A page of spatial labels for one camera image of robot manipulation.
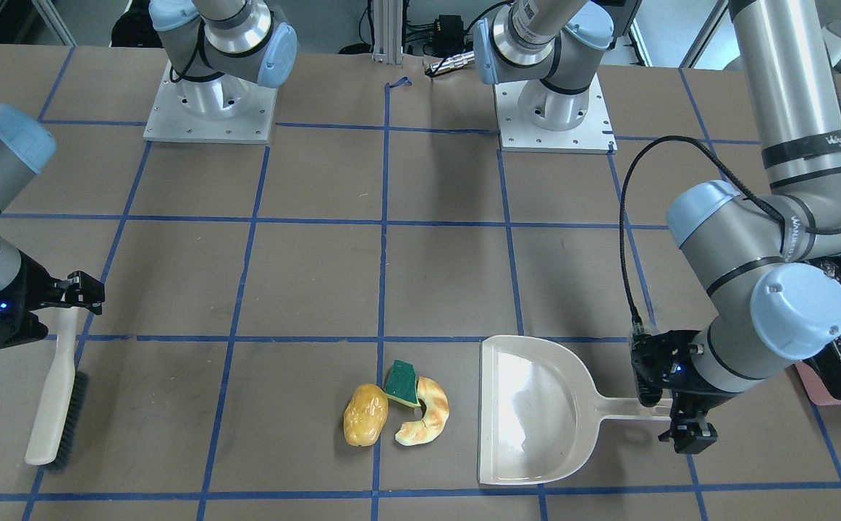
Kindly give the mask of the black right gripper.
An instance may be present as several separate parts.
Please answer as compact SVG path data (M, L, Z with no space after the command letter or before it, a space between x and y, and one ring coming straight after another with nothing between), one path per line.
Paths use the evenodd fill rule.
M82 308L102 315L105 284L85 271L67 279L50 276L39 263L21 254L18 275L0 291L0 350L45 339L48 327L34 310L46 307Z

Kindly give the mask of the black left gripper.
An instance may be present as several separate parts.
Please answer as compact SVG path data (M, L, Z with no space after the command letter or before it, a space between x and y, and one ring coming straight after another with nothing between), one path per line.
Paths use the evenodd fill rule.
M698 352L693 340L695 330L671 330L652 334L646 327L633 327L631 363L638 382L638 398L651 407L671 392L672 422L658 435L660 442L671 442L673 451L698 454L719 439L712 423L699 422L699 413L707 413L718 405L718 389L705 381L695 369L692 356Z

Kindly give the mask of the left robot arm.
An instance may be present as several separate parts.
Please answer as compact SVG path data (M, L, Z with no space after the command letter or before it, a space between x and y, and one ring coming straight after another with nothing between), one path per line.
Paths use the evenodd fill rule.
M653 334L625 286L639 402L669 390L677 453L717 441L712 408L841 334L841 283L810 264L841 255L841 102L814 2L730 1L770 192L759 197L691 137L723 174L679 195L667 211L673 241L717 317L701 331Z

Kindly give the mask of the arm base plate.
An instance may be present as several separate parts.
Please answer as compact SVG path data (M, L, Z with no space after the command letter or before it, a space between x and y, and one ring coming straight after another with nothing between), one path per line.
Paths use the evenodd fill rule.
M562 95L540 80L494 86L503 151L609 154L618 149L599 76L586 91Z
M277 90L229 75L189 82L166 64L143 138L185 144L254 144L271 141Z

